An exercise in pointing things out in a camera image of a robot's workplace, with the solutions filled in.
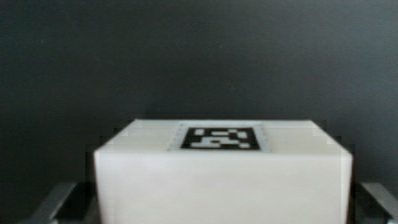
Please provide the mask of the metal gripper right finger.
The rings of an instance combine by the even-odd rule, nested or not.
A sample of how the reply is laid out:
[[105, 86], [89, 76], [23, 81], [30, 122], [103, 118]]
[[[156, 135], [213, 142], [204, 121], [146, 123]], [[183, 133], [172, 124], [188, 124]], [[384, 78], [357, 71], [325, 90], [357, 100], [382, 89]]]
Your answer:
[[398, 224], [398, 199], [377, 182], [355, 185], [353, 224]]

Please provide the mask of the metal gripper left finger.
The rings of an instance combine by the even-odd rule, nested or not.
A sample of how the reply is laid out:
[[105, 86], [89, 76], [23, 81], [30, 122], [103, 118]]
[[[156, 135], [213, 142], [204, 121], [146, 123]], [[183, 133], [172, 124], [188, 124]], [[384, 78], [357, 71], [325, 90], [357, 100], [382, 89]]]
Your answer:
[[30, 217], [19, 224], [96, 224], [94, 184], [57, 184]]

